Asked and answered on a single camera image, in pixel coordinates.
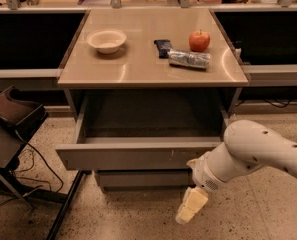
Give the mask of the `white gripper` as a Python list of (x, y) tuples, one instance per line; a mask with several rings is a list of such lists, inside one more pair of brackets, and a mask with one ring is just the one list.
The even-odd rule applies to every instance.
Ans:
[(221, 172), (222, 155), (207, 151), (199, 158), (191, 159), (187, 166), (192, 170), (192, 180), (197, 187), (188, 187), (177, 211), (175, 220), (187, 224), (208, 202), (207, 192), (216, 192), (227, 185)]

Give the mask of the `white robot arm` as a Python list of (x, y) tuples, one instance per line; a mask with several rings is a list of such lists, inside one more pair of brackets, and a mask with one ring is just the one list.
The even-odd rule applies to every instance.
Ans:
[(210, 192), (236, 177), (270, 166), (297, 178), (297, 143), (254, 121), (239, 120), (226, 128), (220, 145), (187, 166), (195, 186), (187, 188), (177, 211), (176, 222), (182, 225), (205, 206)]

